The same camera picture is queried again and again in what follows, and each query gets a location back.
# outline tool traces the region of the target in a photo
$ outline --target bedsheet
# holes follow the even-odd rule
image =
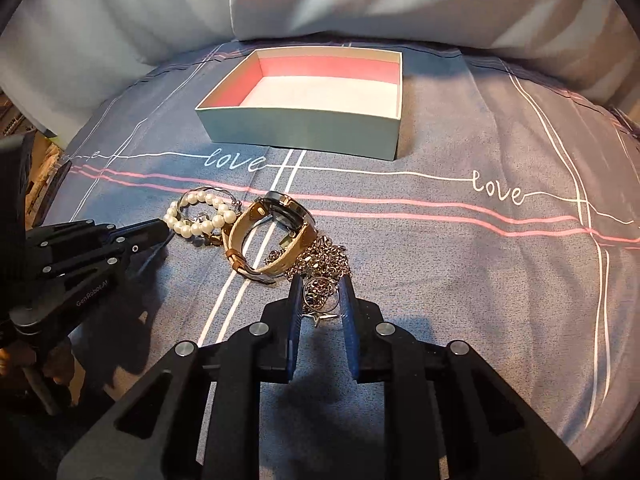
[[[74,166],[46,223],[161,217],[201,184],[289,193],[347,246],[356,293],[386,320],[469,341],[580,460],[612,442],[640,397],[640,153],[627,129],[496,57],[338,40],[402,51],[397,160],[213,144],[194,107],[254,48],[282,44],[181,54],[106,101],[66,151]],[[249,260],[279,238],[258,228]],[[76,330],[75,352],[117,396],[176,341],[225,340],[288,285],[244,281],[219,248],[175,237]],[[382,404],[381,385],[351,381],[340,322],[303,323],[292,383],[262,386],[262,476],[381,478]]]

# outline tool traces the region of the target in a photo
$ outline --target box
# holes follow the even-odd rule
[[[214,142],[394,160],[402,54],[344,46],[254,50],[198,104]]]

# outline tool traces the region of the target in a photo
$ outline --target wristwatch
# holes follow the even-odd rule
[[[242,254],[242,245],[255,223],[267,216],[286,227],[289,234],[280,242],[284,252],[271,263],[254,269]],[[267,284],[275,283],[274,277],[289,269],[317,236],[316,221],[311,213],[290,196],[276,191],[257,198],[236,220],[228,235],[222,232],[225,256],[233,270],[249,280]]]

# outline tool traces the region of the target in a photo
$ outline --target silver chain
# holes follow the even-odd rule
[[[338,294],[338,281],[343,276],[351,276],[349,259],[344,254],[347,248],[334,245],[328,236],[319,234],[314,243],[306,248],[295,263],[283,272],[289,280],[300,274],[306,280],[303,299],[303,314],[314,319],[317,326],[321,319],[337,317],[329,314],[338,305],[339,299],[330,301]],[[270,264],[282,256],[284,249],[271,251],[265,259]]]

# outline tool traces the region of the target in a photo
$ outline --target silver bolt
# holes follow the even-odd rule
[[[249,327],[249,332],[252,335],[265,335],[269,331],[269,325],[259,321]]]
[[[396,327],[393,326],[391,323],[378,323],[376,325],[376,332],[378,332],[380,335],[392,335],[393,332],[396,331]]]
[[[469,345],[464,341],[454,341],[449,348],[455,355],[466,355],[469,352]]]
[[[195,346],[191,341],[182,341],[175,346],[175,353],[180,357],[186,357],[195,350]]]

